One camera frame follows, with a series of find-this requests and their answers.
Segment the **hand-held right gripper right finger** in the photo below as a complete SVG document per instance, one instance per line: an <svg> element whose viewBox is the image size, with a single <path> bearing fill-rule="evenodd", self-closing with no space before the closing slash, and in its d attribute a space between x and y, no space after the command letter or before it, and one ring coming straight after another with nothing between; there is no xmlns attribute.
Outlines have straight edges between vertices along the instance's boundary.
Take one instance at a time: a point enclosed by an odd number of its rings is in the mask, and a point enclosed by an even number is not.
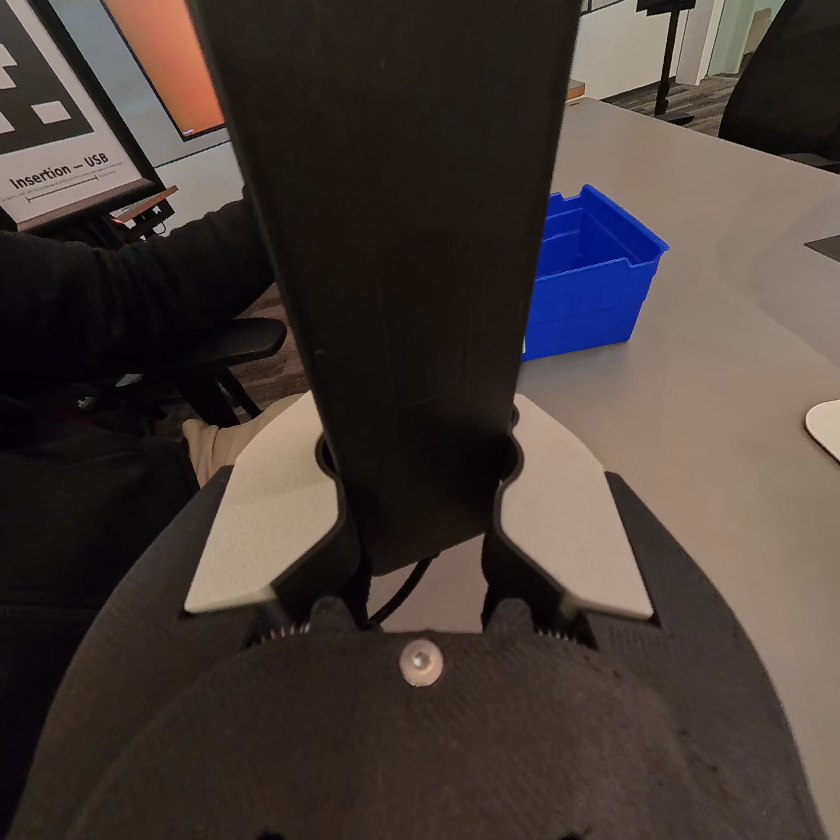
<svg viewBox="0 0 840 840"><path fill-rule="evenodd" d="M486 614L514 598L535 624L583 613L648 622L655 608L601 462L525 395L513 408L509 468L482 544Z"/></svg>

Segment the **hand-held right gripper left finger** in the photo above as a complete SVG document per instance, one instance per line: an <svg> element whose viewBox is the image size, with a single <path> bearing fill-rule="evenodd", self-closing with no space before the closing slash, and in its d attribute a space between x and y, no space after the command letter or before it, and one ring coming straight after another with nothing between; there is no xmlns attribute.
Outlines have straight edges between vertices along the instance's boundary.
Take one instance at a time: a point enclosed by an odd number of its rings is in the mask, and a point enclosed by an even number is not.
<svg viewBox="0 0 840 840"><path fill-rule="evenodd" d="M305 392L226 466L227 484L185 598L187 613L276 601L302 622L320 597L351 583L361 545L325 443L313 394Z"/></svg>

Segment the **black device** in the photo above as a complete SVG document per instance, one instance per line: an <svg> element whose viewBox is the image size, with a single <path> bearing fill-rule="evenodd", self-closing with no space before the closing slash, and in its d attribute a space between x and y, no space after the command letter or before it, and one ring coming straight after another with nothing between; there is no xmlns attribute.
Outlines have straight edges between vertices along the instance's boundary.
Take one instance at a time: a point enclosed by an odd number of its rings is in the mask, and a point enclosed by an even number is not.
<svg viewBox="0 0 840 840"><path fill-rule="evenodd" d="M489 528L577 2L192 2L374 574Z"/></svg>

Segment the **person's left forearm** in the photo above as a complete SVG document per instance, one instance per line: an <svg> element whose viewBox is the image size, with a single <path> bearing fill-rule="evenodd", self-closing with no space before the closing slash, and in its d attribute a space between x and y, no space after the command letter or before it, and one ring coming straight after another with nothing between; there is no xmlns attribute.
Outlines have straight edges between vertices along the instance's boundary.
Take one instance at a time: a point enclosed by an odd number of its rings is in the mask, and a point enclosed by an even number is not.
<svg viewBox="0 0 840 840"><path fill-rule="evenodd" d="M116 250L2 232L2 403L145 372L236 319L274 280L246 192Z"/></svg>

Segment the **person's leg in beige pants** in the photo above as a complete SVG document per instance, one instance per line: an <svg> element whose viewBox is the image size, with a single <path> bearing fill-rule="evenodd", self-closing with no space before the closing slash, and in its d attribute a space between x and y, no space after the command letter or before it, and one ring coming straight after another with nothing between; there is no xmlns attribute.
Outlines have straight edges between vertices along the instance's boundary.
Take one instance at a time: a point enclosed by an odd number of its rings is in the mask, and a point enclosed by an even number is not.
<svg viewBox="0 0 840 840"><path fill-rule="evenodd" d="M221 468L232 466L266 426L303 396L305 394L299 393L283 397L256 418L236 426L219 427L199 418L185 420L182 432L197 485L204 487Z"/></svg>

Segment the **person's black-clothed torso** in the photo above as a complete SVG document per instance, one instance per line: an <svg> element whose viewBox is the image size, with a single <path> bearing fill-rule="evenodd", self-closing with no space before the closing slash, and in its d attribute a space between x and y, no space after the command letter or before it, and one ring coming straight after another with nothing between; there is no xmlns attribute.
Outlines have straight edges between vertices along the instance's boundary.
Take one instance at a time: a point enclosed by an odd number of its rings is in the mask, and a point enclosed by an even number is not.
<svg viewBox="0 0 840 840"><path fill-rule="evenodd" d="M1 826L49 706L115 587L197 492L185 448L2 396Z"/></svg>

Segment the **blue plastic bin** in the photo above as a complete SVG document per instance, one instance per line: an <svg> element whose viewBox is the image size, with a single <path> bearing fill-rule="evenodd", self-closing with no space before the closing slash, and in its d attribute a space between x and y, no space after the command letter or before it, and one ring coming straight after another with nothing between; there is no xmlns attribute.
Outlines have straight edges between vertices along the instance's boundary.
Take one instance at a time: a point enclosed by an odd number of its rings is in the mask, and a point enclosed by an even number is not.
<svg viewBox="0 0 840 840"><path fill-rule="evenodd" d="M521 361L629 341L668 250L593 185L551 194Z"/></svg>

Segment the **white pad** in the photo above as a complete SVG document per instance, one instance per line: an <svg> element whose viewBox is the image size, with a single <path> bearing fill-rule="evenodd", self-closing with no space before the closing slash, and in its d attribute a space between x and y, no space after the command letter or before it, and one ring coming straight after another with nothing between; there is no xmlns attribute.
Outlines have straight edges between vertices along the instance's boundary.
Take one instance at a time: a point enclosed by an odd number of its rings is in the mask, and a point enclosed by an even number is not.
<svg viewBox="0 0 840 840"><path fill-rule="evenodd" d="M805 414L804 427L812 441L839 464L839 400L822 402Z"/></svg>

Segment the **orange screen monitor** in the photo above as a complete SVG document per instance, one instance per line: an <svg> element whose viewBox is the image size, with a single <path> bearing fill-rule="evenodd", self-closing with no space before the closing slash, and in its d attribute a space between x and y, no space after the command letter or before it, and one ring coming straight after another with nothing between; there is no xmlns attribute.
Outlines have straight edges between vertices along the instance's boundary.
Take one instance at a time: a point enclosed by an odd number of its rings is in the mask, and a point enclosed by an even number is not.
<svg viewBox="0 0 840 840"><path fill-rule="evenodd" d="M186 1L102 1L123 42L183 141L224 128Z"/></svg>

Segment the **black floor stand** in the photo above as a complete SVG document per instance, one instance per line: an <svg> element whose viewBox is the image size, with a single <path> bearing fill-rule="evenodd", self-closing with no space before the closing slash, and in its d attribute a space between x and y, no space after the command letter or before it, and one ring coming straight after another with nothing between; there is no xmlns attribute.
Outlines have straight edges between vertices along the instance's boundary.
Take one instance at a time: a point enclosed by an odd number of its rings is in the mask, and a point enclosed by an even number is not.
<svg viewBox="0 0 840 840"><path fill-rule="evenodd" d="M644 12L648 17L663 14L668 16L668 32L665 41L663 65L654 102L654 118L664 123L681 127L692 123L694 117L686 112L669 110L670 71L676 50L679 16L683 11L690 11L696 5L696 1L637 1L636 5L636 11L638 13Z"/></svg>

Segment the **black office chair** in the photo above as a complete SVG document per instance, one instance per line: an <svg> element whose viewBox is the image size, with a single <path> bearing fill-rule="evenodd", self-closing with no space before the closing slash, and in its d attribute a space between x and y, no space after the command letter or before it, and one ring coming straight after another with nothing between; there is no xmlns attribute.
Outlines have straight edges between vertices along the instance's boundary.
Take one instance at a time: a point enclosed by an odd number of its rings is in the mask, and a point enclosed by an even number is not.
<svg viewBox="0 0 840 840"><path fill-rule="evenodd" d="M718 138L839 172L839 2L786 1L740 76Z"/></svg>

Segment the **wall poster with black tag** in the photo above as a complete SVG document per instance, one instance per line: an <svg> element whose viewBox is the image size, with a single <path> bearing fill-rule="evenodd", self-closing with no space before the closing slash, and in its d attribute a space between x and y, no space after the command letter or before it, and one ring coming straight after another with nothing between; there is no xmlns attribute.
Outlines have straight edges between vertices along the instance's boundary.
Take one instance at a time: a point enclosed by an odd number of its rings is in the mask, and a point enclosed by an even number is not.
<svg viewBox="0 0 840 840"><path fill-rule="evenodd" d="M1 2L2 230L140 202L161 179L47 2Z"/></svg>

